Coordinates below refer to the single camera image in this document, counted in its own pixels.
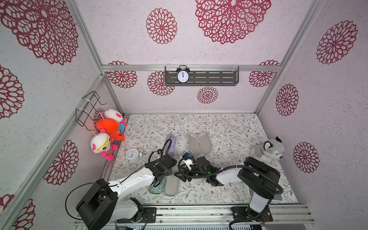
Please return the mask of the green umbrella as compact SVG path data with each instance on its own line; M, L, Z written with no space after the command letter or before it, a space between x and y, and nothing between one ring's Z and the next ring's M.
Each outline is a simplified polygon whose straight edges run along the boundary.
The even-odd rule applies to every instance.
M166 178L162 179L160 182L150 185L149 192L151 194L161 194L164 192L166 185Z

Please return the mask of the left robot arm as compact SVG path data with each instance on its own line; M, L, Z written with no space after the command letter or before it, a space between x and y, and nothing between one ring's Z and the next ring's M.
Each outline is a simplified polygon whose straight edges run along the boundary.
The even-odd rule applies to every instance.
M82 221L89 230L101 230L105 225L114 223L154 223L156 208L144 207L136 198L124 198L146 186L158 186L172 172L177 164L174 159L176 139L168 138L157 160L147 163L129 176L107 182L103 178L89 183L90 189L76 206L79 214L76 220Z

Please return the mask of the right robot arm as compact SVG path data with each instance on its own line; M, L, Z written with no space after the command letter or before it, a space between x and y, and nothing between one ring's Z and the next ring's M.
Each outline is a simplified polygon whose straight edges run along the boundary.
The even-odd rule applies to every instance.
M247 208L232 208L234 220L229 223L230 230L236 223L252 222L261 218L266 220L275 195L284 193L278 183L280 172L252 157L247 157L241 165L217 168L204 156L195 159L193 155L186 153L177 166L178 171L174 175L183 182L206 179L214 187L242 182L254 192Z

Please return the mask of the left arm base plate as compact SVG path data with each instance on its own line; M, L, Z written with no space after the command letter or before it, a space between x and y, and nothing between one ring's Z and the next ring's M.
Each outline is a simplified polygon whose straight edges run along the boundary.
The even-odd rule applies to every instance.
M139 209L137 213L130 219L121 218L116 222L119 224L123 223L155 223L156 222L157 209L155 207L148 207Z

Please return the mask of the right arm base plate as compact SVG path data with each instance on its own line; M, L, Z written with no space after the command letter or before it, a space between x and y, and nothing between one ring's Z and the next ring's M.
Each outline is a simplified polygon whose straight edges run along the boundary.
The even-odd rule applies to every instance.
M231 211L233 213L234 220L243 220L243 219L252 218L252 220L250 221L256 221L256 222L272 222L273 221L273 217L271 215L269 206L267 206L260 213L250 209L249 207L241 207L241 206L232 207Z

